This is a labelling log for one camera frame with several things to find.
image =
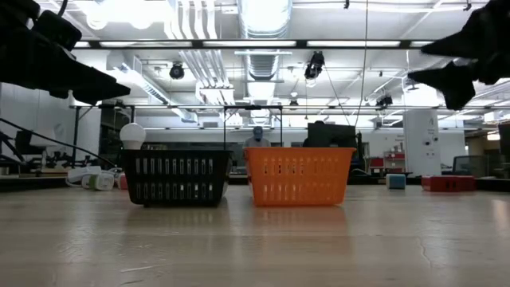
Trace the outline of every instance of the pillar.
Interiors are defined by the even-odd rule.
[[[406,171],[411,176],[441,175],[437,110],[409,110],[404,114]]]

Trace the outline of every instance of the white light bulb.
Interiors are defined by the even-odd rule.
[[[126,124],[120,130],[120,140],[124,149],[139,150],[145,141],[146,132],[139,124]]]

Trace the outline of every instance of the camera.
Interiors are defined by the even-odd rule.
[[[170,69],[170,77],[174,80],[181,80],[184,78],[184,69],[182,63],[174,63],[172,69]]]
[[[316,79],[322,73],[322,66],[325,64],[324,55],[322,52],[313,52],[312,59],[304,71],[304,77],[307,80]]]

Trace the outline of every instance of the cable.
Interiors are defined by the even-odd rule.
[[[28,130],[28,129],[26,129],[26,128],[22,128],[22,127],[18,126],[17,124],[11,123],[11,122],[9,122],[8,120],[5,120],[5,119],[3,119],[3,118],[0,118],[0,122],[3,122],[3,123],[5,123],[5,124],[8,124],[8,125],[10,125],[10,126],[12,126],[12,127],[15,127],[15,128],[17,128],[17,129],[19,129],[19,130],[22,130],[22,131],[24,131],[24,132],[29,132],[29,133],[31,133],[31,134],[32,134],[32,135],[34,135],[34,136],[38,136],[38,137],[40,137],[40,138],[42,138],[42,139],[49,140],[49,141],[54,142],[54,143],[56,143],[56,144],[61,144],[61,145],[66,146],[66,147],[76,148],[78,151],[82,151],[82,152],[84,152],[84,153],[86,153],[86,154],[89,154],[89,155],[95,156],[97,159],[101,159],[101,160],[103,160],[105,163],[108,163],[108,164],[109,164],[109,165],[111,165],[112,167],[117,167],[117,166],[116,166],[114,163],[112,163],[111,161],[109,161],[109,160],[105,159],[105,158],[104,158],[104,157],[102,157],[102,156],[96,155],[95,153],[92,153],[92,152],[90,152],[90,151],[87,151],[87,150],[86,150],[86,149],[84,149],[84,148],[77,147],[77,146],[74,146],[74,145],[72,145],[72,144],[68,144],[68,143],[62,143],[61,141],[58,141],[58,140],[50,139],[50,138],[49,138],[49,137],[47,137],[47,136],[40,135],[40,134],[38,134],[38,133],[36,133],[36,132],[33,132],[33,131],[30,131],[30,130]]]
[[[345,116],[345,120],[347,121],[347,124],[351,125],[351,123],[349,123],[349,118],[347,117],[347,115],[345,114],[345,111],[343,110],[342,103],[340,103],[340,98],[338,97],[338,94],[336,93],[335,86],[333,85],[331,76],[329,76],[329,71],[328,71],[328,67],[326,67],[326,64],[324,64],[324,68],[326,69],[326,74],[328,75],[329,83],[331,84],[331,87],[333,88],[333,92],[335,93],[335,97],[336,97],[336,100],[338,101],[338,105],[342,109],[343,116]]]
[[[62,17],[64,15],[64,12],[65,12],[65,8],[67,8],[67,2],[69,0],[64,0],[62,1],[62,5],[61,5],[61,9],[58,11],[58,16]]]
[[[368,0],[367,0],[367,9],[365,11],[365,55],[363,56],[363,71],[361,78],[361,95],[359,95],[359,107],[358,114],[356,115],[356,122],[354,123],[354,127],[358,125],[359,114],[361,113],[361,105],[363,104],[363,92],[365,91],[365,69],[367,67],[367,40],[368,40]]]

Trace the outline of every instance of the table surface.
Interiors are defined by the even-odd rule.
[[[349,187],[341,206],[144,209],[123,191],[0,194],[2,286],[504,286],[510,195]]]

